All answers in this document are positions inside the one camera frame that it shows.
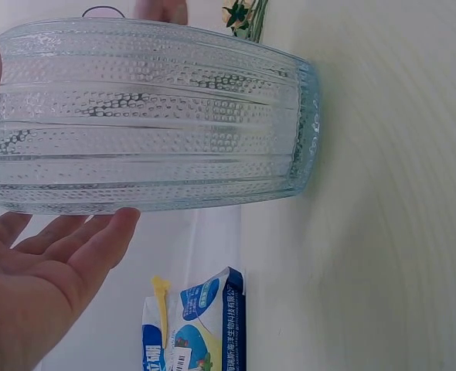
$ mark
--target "green leaf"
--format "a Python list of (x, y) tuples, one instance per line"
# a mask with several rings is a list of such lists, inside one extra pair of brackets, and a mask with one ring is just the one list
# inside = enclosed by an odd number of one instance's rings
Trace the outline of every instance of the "green leaf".
[(248, 29), (249, 28), (249, 22), (245, 21), (242, 23), (240, 26), (237, 27), (238, 29)]
[(226, 23), (226, 27), (231, 27), (237, 21), (237, 14), (232, 14), (228, 22)]

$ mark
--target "palm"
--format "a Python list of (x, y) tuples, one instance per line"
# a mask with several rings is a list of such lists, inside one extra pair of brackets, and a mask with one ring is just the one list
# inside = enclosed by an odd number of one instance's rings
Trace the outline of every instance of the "palm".
[(30, 369), (58, 343), (123, 257), (138, 212), (85, 219), (60, 216), (10, 249), (30, 216), (0, 216), (2, 369)]

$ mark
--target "dotted glass pattern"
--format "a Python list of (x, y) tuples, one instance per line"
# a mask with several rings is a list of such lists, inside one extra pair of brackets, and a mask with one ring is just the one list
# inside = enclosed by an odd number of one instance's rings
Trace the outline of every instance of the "dotted glass pattern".
[(0, 205), (111, 213), (251, 203), (306, 185), (312, 65), (199, 29), (67, 19), (0, 36)]

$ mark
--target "plastic package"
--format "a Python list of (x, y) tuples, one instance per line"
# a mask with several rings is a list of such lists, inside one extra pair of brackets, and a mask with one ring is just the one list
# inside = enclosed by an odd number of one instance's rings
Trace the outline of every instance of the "plastic package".
[[(228, 267), (204, 284), (168, 294), (167, 315), (162, 315), (163, 299), (145, 299), (144, 371), (245, 371), (246, 313), (240, 272)], [(168, 334), (162, 334), (162, 328), (168, 328)]]

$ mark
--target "clear glass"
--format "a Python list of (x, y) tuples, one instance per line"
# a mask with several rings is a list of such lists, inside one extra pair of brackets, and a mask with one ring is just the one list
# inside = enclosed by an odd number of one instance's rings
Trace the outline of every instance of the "clear glass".
[(318, 145), (306, 61), (191, 27), (66, 19), (0, 36), (0, 205), (111, 213), (298, 194)]

